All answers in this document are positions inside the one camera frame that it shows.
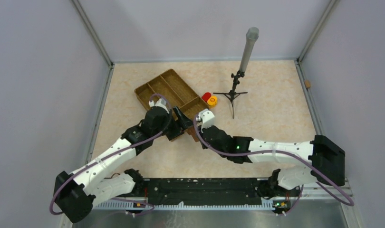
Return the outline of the woven brown divided tray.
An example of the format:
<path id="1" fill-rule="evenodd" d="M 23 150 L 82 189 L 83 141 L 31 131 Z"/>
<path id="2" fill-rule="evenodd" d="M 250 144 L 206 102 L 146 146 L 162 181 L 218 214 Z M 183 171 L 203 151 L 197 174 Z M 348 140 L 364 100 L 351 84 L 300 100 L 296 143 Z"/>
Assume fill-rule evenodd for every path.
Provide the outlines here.
<path id="1" fill-rule="evenodd" d="M 146 110 L 153 94 L 163 95 L 172 107 L 179 107 L 191 120 L 208 105 L 202 98 L 176 73 L 169 69 L 147 83 L 137 87 L 134 93 Z"/>

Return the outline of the brown leather card holder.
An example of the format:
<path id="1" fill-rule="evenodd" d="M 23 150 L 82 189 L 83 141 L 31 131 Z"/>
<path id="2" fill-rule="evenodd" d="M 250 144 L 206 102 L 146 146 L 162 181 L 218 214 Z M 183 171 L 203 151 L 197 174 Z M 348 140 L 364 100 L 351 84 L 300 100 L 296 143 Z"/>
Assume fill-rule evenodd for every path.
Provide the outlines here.
<path id="1" fill-rule="evenodd" d="M 195 142 L 200 141 L 193 126 L 189 127 L 187 130 L 185 130 L 185 132 L 191 136 Z"/>

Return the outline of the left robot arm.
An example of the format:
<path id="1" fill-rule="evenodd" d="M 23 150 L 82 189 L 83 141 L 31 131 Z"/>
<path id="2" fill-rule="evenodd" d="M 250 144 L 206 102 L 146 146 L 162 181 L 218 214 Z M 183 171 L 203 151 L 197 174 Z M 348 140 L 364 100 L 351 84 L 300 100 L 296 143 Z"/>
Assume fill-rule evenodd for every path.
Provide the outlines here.
<path id="1" fill-rule="evenodd" d="M 170 107 L 164 97 L 149 101 L 144 119 L 128 128 L 101 155 L 88 164 L 55 179 L 51 206 L 57 205 L 70 222 L 78 223 L 102 202 L 121 194 L 138 196 L 143 192 L 143 177 L 134 169 L 108 178 L 124 162 L 151 147 L 156 138 L 172 140 L 193 126 L 193 122 L 177 106 Z"/>

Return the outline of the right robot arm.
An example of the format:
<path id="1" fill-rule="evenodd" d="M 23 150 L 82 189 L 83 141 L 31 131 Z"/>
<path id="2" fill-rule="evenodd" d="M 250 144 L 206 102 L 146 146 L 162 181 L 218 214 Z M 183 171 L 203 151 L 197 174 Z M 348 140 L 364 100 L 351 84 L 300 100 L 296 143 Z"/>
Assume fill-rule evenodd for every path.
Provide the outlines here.
<path id="1" fill-rule="evenodd" d="M 324 135 L 304 142 L 270 142 L 252 137 L 230 136 L 215 126 L 215 115 L 204 109 L 193 119 L 196 135 L 204 149 L 237 163 L 277 162 L 269 178 L 270 191 L 282 196 L 296 186 L 313 182 L 329 186 L 345 184 L 345 152 Z"/>

